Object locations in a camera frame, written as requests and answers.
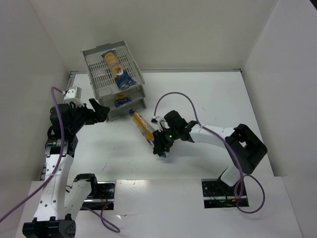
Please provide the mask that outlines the pasta bag blue-yellow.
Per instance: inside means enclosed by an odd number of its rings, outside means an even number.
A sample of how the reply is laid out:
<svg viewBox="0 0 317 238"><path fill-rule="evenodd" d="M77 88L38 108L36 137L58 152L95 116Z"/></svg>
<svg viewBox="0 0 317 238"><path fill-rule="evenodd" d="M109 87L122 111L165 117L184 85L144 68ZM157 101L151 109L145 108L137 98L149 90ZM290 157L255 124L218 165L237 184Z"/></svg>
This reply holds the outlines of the pasta bag blue-yellow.
<svg viewBox="0 0 317 238"><path fill-rule="evenodd" d="M127 96L125 92L120 92L115 94L114 100L115 100L114 103L116 108L131 102L131 99Z"/></svg>
<svg viewBox="0 0 317 238"><path fill-rule="evenodd" d="M116 56L116 50L109 50L102 54L102 58L107 63L114 77L114 80L120 91L127 89L136 84L124 66L120 63L118 57Z"/></svg>
<svg viewBox="0 0 317 238"><path fill-rule="evenodd" d="M167 139L167 128L163 131L155 130L136 110L129 109L129 114L138 127L141 134L144 136L149 145L153 148L153 154L160 157L166 157L169 149Z"/></svg>

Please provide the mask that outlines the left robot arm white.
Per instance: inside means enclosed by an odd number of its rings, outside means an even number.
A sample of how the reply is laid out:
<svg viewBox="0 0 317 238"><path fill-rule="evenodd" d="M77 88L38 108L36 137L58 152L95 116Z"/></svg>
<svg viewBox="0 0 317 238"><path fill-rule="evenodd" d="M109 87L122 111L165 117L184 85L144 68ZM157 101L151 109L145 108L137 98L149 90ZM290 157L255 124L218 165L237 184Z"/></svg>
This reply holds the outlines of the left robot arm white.
<svg viewBox="0 0 317 238"><path fill-rule="evenodd" d="M23 225L22 233L27 238L75 237L77 214L84 200L97 192L94 174L78 174L71 190L66 191L78 143L77 132L85 125L105 122L110 111L95 99L89 102L91 109L74 101L50 109L44 188L32 221Z"/></svg>

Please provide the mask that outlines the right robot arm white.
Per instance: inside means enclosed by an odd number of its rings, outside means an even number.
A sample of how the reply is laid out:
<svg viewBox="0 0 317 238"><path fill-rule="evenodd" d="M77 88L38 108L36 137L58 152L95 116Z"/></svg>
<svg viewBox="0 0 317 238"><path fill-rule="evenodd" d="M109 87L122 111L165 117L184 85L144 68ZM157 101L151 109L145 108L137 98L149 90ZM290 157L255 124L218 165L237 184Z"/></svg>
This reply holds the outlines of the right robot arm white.
<svg viewBox="0 0 317 238"><path fill-rule="evenodd" d="M153 132L153 153L160 157L170 152L176 140L205 143L226 149L232 165L220 175L220 180L229 187L235 186L243 175L252 174L267 154L267 147L245 124L216 127L199 124L196 120L187 122L175 110L164 117L152 117L151 123L158 126L158 130Z"/></svg>

